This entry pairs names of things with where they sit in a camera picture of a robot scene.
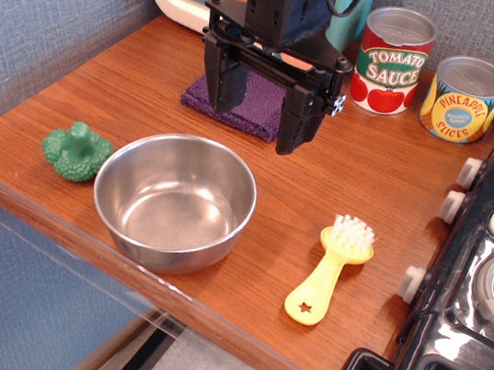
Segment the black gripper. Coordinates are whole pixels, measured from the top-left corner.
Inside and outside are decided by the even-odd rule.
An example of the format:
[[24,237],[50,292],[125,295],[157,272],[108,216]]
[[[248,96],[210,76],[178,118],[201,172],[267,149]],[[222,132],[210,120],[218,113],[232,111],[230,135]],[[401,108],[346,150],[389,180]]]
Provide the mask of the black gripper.
[[209,103],[218,114],[243,102],[248,74],[282,87],[278,155],[311,142],[326,115],[342,110],[342,80],[352,65],[330,44],[333,17],[347,17],[361,0],[205,0],[204,67]]

